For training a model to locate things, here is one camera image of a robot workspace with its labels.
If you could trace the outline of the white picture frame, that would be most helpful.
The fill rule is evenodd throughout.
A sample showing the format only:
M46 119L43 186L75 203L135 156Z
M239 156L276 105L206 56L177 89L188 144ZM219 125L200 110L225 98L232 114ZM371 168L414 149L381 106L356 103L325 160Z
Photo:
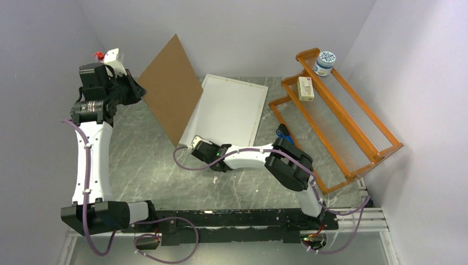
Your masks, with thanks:
M190 146L198 135L218 145L252 146L268 87L207 74L202 89L179 144Z

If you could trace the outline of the brown backing board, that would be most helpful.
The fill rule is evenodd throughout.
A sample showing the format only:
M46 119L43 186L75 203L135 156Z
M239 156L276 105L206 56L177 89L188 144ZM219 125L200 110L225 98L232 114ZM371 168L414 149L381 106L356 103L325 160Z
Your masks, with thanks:
M166 43L137 82L147 90L146 105L173 146L178 146L203 93L178 35Z

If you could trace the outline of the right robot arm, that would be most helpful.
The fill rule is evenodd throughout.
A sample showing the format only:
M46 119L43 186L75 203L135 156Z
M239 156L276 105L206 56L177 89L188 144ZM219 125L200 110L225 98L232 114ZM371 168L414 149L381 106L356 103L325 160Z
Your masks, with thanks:
M317 229L325 221L323 200L314 187L314 174L310 155L283 138L263 146L240 147L217 145L195 136L192 155L215 172L226 173L239 168L266 169L286 189L296 193L304 224Z

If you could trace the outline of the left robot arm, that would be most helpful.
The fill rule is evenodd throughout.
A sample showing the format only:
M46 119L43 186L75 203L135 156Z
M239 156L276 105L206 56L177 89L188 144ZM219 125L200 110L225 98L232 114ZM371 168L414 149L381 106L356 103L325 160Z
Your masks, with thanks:
M61 220L83 236L123 231L135 223L144 232L153 231L158 217L151 201L116 201L109 180L109 147L117 107L138 103L146 90L119 62L83 65L79 77L79 98L66 121L77 135L77 180L72 204L61 209Z

